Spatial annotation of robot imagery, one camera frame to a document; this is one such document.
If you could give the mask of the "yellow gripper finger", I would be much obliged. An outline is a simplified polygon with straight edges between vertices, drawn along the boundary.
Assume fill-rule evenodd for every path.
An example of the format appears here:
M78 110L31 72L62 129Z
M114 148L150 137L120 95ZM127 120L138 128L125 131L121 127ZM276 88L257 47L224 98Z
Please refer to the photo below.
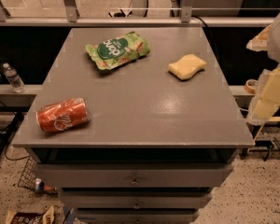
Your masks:
M270 30L271 25L265 27L258 35L247 43L246 48L252 51L266 51Z
M252 119L269 119L280 107L280 66L264 70L259 77Z

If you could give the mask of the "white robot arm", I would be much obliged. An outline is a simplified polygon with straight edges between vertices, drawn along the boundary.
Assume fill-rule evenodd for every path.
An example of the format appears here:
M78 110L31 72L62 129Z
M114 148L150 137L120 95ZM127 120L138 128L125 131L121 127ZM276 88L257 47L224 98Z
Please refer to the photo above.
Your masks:
M278 62L274 70L264 70L259 76L255 96L248 108L247 122L260 125L280 107L280 13L246 47L253 51L266 51L270 59Z

